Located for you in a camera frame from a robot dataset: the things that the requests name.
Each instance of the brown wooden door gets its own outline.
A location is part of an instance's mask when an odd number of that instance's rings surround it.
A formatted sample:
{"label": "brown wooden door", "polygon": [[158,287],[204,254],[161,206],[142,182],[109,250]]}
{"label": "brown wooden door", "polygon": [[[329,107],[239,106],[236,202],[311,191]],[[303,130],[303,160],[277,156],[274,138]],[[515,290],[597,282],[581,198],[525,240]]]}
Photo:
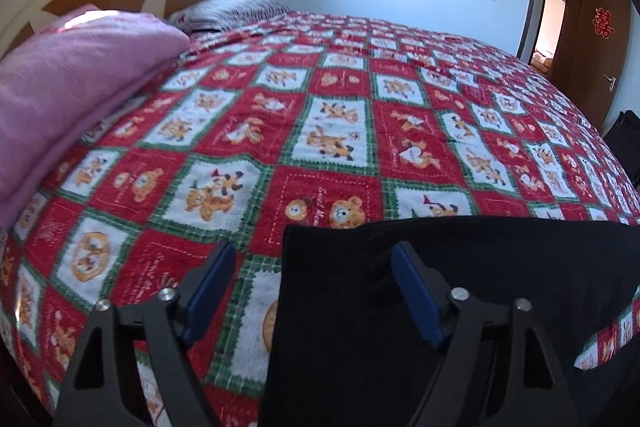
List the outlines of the brown wooden door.
{"label": "brown wooden door", "polygon": [[598,130],[620,83],[630,24],[631,0],[582,0],[568,74],[553,78]]}

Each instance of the door handle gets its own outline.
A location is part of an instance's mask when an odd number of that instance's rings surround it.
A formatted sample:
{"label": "door handle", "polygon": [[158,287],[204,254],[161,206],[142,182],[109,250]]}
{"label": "door handle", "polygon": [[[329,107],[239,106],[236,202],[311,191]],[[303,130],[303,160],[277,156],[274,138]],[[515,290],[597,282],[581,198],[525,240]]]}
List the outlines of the door handle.
{"label": "door handle", "polygon": [[606,74],[603,76],[609,81],[609,92],[613,92],[613,88],[616,85],[617,78],[615,76],[609,78]]}

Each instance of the bed sheet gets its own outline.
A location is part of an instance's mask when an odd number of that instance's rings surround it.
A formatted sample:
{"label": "bed sheet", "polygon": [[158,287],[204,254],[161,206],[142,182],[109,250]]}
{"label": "bed sheet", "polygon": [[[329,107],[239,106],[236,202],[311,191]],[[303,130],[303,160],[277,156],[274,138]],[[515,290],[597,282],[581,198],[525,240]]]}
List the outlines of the bed sheet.
{"label": "bed sheet", "polygon": [[[638,224],[597,131],[539,73],[473,39],[292,12],[192,37],[188,53],[82,137],[0,237],[0,333],[54,409],[86,314],[148,298],[212,243],[242,255],[190,360],[224,425],[254,425],[287,223],[489,214]],[[587,343],[601,365],[640,297]],[[157,425],[168,425],[144,349]]]}

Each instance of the patterned pillow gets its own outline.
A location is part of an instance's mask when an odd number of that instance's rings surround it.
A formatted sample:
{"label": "patterned pillow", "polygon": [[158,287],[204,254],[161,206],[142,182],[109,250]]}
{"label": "patterned pillow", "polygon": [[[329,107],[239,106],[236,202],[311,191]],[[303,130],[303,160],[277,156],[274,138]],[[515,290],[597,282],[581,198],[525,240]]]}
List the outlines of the patterned pillow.
{"label": "patterned pillow", "polygon": [[185,33],[224,32],[287,12],[274,0],[206,0],[173,13],[168,22]]}

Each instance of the silver bolt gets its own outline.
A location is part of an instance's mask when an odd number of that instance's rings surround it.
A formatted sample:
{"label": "silver bolt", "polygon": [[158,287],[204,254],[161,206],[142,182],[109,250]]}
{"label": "silver bolt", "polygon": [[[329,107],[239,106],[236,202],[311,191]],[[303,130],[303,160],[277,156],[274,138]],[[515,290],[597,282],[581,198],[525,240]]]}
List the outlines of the silver bolt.
{"label": "silver bolt", "polygon": [[109,299],[100,299],[95,303],[95,309],[99,312],[105,312],[111,308],[111,301]]}
{"label": "silver bolt", "polygon": [[175,290],[173,288],[162,288],[158,292],[158,298],[164,302],[169,302],[174,297],[175,297]]}
{"label": "silver bolt", "polygon": [[521,298],[516,300],[516,308],[519,309],[521,312],[530,312],[532,306],[527,299]]}
{"label": "silver bolt", "polygon": [[451,298],[454,301],[466,301],[469,298],[469,291],[466,288],[453,288],[451,290]]}

